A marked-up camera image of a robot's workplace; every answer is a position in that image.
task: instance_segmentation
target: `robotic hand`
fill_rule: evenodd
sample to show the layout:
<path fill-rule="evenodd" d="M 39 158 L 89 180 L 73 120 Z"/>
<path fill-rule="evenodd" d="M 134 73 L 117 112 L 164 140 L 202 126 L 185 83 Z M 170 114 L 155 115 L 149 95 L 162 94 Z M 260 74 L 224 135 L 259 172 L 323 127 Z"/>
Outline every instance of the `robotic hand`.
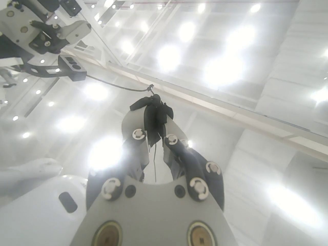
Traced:
<path fill-rule="evenodd" d="M 222 212 L 220 167 L 188 147 L 172 119 L 172 109 L 158 95 L 130 106 L 122 122 L 122 160 L 90 171 L 88 211 L 71 246 L 237 246 Z M 143 184 L 149 148 L 160 139 L 173 182 Z"/>
<path fill-rule="evenodd" d="M 61 73 L 47 74 L 46 68 L 52 68 L 28 63 L 35 55 L 59 54 L 64 46 L 77 43 L 90 33 L 91 25 L 87 21 L 79 20 L 65 27 L 46 24 L 58 8 L 58 0 L 12 0 L 0 11 L 0 75 L 6 82 L 4 88 L 16 85 L 13 70 L 39 77 L 69 76 L 72 73 L 66 67 Z"/>

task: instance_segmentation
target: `screw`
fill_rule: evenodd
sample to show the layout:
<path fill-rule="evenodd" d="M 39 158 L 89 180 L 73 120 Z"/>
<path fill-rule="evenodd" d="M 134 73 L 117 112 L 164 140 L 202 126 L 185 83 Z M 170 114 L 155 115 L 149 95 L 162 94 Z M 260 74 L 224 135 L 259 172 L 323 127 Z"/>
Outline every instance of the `screw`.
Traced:
<path fill-rule="evenodd" d="M 116 188 L 121 186 L 121 182 L 116 177 L 112 177 L 103 184 L 101 188 L 101 194 L 106 200 L 112 198 L 112 194 L 115 192 Z"/>
<path fill-rule="evenodd" d="M 213 172 L 217 173 L 218 175 L 221 173 L 220 167 L 213 161 L 206 163 L 206 170 L 208 173 Z"/>
<path fill-rule="evenodd" d="M 169 135 L 166 136 L 166 138 L 169 139 L 169 144 L 170 145 L 174 145 L 178 142 L 178 138 L 174 134 L 169 134 Z"/>

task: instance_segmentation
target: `black cable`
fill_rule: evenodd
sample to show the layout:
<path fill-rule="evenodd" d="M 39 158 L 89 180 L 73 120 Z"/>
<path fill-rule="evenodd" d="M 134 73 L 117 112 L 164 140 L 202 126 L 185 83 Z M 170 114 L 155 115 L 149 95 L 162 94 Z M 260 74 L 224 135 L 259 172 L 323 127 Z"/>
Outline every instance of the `black cable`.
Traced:
<path fill-rule="evenodd" d="M 109 83 L 109 82 L 106 82 L 106 81 L 100 80 L 100 79 L 98 79 L 98 78 L 96 78 L 96 77 L 92 77 L 92 76 L 90 76 L 90 75 L 87 75 L 87 77 L 89 77 L 89 78 L 91 78 L 91 79 L 94 79 L 94 80 L 96 80 L 96 81 L 99 81 L 99 82 L 102 82 L 102 83 L 105 83 L 105 84 L 108 84 L 108 85 L 111 85 L 111 86 L 117 87 L 117 88 L 124 89 L 124 90 L 129 90 L 129 91 L 134 91 L 134 92 L 146 92 L 146 91 L 150 91 L 150 92 L 152 92 L 152 94 L 154 95 L 154 92 L 152 91 L 152 88 L 154 87 L 153 84 L 151 84 L 150 86 L 148 86 L 147 89 L 138 90 L 138 89 L 127 88 L 127 87 L 119 86 L 119 85 L 116 85 L 116 84 L 113 84 L 113 83 Z"/>
<path fill-rule="evenodd" d="M 155 183 L 157 182 L 157 179 L 156 179 L 156 165 L 155 165 L 156 149 L 157 149 L 157 143 L 155 143 L 155 153 L 154 153 Z"/>

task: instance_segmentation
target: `hole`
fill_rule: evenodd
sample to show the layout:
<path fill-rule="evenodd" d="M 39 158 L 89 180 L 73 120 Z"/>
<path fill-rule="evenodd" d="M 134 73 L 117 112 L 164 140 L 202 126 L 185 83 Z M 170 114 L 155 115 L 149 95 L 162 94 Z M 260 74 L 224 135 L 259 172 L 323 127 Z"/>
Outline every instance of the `hole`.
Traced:
<path fill-rule="evenodd" d="M 62 192 L 58 198 L 68 213 L 73 213 L 77 210 L 77 204 L 68 192 Z"/>
<path fill-rule="evenodd" d="M 73 67 L 74 69 L 81 69 L 81 67 L 78 66 L 78 65 L 72 65 L 72 67 Z"/>

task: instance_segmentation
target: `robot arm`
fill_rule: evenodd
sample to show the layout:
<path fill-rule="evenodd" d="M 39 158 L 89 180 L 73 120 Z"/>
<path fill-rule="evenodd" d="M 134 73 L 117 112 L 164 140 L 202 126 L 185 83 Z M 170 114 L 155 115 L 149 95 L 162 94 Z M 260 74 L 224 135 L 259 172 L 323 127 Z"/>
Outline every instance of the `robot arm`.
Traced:
<path fill-rule="evenodd" d="M 122 122 L 122 160 L 89 173 L 88 211 L 71 246 L 237 245 L 222 213 L 219 166 L 187 146 L 172 109 L 158 95 L 130 109 Z M 143 184 L 149 147 L 159 139 L 173 182 Z"/>

